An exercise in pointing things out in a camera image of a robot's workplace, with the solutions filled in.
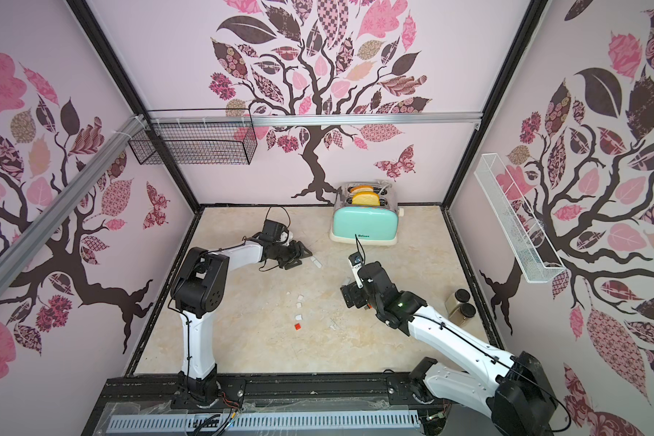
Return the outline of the white usb drive green stripe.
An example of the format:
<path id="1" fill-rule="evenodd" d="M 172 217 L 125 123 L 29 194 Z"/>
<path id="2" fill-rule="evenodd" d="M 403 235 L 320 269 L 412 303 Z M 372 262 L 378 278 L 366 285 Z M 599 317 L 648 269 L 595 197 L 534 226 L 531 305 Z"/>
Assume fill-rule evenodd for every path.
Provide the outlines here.
<path id="1" fill-rule="evenodd" d="M 323 264 L 315 256 L 311 256 L 311 261 L 317 268 L 323 268 Z"/>

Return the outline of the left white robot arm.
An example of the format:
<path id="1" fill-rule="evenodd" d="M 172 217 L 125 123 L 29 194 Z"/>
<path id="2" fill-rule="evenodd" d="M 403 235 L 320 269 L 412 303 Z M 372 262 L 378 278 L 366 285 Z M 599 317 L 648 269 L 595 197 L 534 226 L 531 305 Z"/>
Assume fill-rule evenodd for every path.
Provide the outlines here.
<path id="1" fill-rule="evenodd" d="M 214 313 L 225 297 L 227 276 L 248 265 L 276 262 L 290 270 L 312 257 L 312 252 L 294 239 L 287 225 L 266 219 L 261 232 L 239 245 L 207 250 L 194 247 L 186 254 L 171 289 L 173 311 L 183 323 L 185 362 L 178 381 L 187 397 L 203 406 L 220 396 L 217 361 L 213 351 Z"/>

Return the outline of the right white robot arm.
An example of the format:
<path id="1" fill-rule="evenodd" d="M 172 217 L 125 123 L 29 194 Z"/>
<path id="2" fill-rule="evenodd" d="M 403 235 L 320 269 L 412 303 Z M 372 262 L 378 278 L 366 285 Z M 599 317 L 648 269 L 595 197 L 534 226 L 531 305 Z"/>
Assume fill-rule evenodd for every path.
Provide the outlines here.
<path id="1" fill-rule="evenodd" d="M 411 372 L 414 399 L 449 400 L 489 418 L 503 435 L 552 435 L 550 420 L 563 407 L 540 361 L 485 343 L 440 314 L 425 299 L 399 290 L 379 262 L 349 257 L 354 280 L 340 289 L 348 307 L 374 309 L 392 330 L 428 344 L 456 364 L 424 359 Z"/>

